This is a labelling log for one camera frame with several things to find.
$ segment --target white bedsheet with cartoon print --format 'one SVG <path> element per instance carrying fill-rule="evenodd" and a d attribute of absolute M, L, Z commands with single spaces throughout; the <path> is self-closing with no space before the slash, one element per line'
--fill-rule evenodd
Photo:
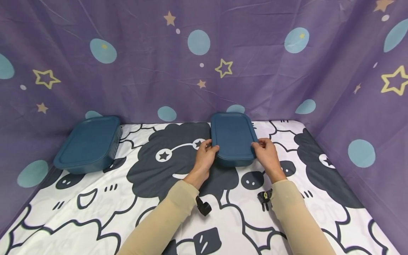
<path fill-rule="evenodd" d="M 275 143 L 283 171 L 337 254 L 398 254 L 303 124 L 253 124 L 258 137 Z M 86 175 L 55 170 L 41 184 L 0 240 L 0 254 L 116 254 L 135 226 L 191 170 L 198 146 L 210 138 L 207 123 L 122 129 L 108 169 Z M 270 188 L 258 161 L 239 168 L 215 164 L 200 190 L 212 211 L 204 217 L 195 208 L 163 254 L 291 254 L 271 204 L 258 200 Z"/>

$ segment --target beige sleeve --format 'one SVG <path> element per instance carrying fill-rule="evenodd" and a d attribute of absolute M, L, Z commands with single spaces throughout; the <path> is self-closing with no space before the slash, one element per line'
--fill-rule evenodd
<path fill-rule="evenodd" d="M 293 182 L 282 180 L 272 184 L 271 203 L 293 254 L 336 254 Z"/>
<path fill-rule="evenodd" d="M 198 190 L 178 181 L 166 198 L 132 231 L 117 255 L 160 255 L 190 215 Z"/>

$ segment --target light blue dot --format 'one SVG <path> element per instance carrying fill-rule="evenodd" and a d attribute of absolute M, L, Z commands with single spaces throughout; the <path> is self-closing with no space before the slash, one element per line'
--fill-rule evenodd
<path fill-rule="evenodd" d="M 160 107 L 160 109 L 157 111 L 157 115 L 159 115 L 159 118 L 163 121 L 174 121 L 177 117 L 177 113 L 173 108 L 168 107 L 168 106 L 163 106 Z"/>
<path fill-rule="evenodd" d="M 85 119 L 90 119 L 90 118 L 95 118 L 95 117 L 102 117 L 98 112 L 96 111 L 88 111 L 85 114 Z"/>
<path fill-rule="evenodd" d="M 187 45 L 190 51 L 196 55 L 204 55 L 210 49 L 210 38 L 202 30 L 194 30 L 187 39 Z"/>
<path fill-rule="evenodd" d="M 385 38 L 384 52 L 389 52 L 395 48 L 408 32 L 408 19 L 401 21 L 391 29 Z"/>
<path fill-rule="evenodd" d="M 10 79 L 14 76 L 14 67 L 11 62 L 0 54 L 0 79 Z"/>
<path fill-rule="evenodd" d="M 92 39 L 89 47 L 91 48 L 92 55 L 96 58 L 96 60 L 104 64 L 112 63 L 115 61 L 118 55 L 115 47 L 102 39 Z"/>
<path fill-rule="evenodd" d="M 312 99 L 306 99 L 303 103 L 301 103 L 295 113 L 297 114 L 309 114 L 316 109 L 316 102 Z"/>
<path fill-rule="evenodd" d="M 239 104 L 233 104 L 227 109 L 227 113 L 244 113 L 245 112 L 245 107 Z"/>
<path fill-rule="evenodd" d="M 348 157 L 354 165 L 366 168 L 375 161 L 375 149 L 368 141 L 357 139 L 348 146 Z"/>
<path fill-rule="evenodd" d="M 289 32 L 285 38 L 285 49 L 290 53 L 299 53 L 304 50 L 309 42 L 309 31 L 297 27 Z"/>
<path fill-rule="evenodd" d="M 17 177 L 17 184 L 23 188 L 31 188 L 41 183 L 48 173 L 48 164 L 37 160 L 26 166 Z"/>

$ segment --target cartoon sheep print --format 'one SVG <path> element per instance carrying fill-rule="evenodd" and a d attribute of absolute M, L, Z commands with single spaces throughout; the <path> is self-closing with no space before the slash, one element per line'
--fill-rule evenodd
<path fill-rule="evenodd" d="M 282 170 L 337 254 L 397 254 L 333 163 L 299 122 L 254 122 L 270 138 Z M 128 235 L 192 169 L 207 123 L 125 125 L 116 159 L 97 173 L 55 170 L 0 240 L 0 254 L 115 255 Z M 200 189 L 212 211 L 197 208 L 164 255 L 291 254 L 270 202 L 271 182 L 256 160 L 214 164 Z"/>

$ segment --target left hand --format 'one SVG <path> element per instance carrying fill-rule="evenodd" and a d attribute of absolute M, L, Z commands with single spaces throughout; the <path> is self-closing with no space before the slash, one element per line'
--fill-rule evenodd
<path fill-rule="evenodd" d="M 211 146 L 211 139 L 201 143 L 195 156 L 195 164 L 191 172 L 184 178 L 184 181 L 193 185 L 196 189 L 200 189 L 201 185 L 210 176 L 210 167 L 214 162 L 215 154 L 220 150 L 220 147 Z"/>

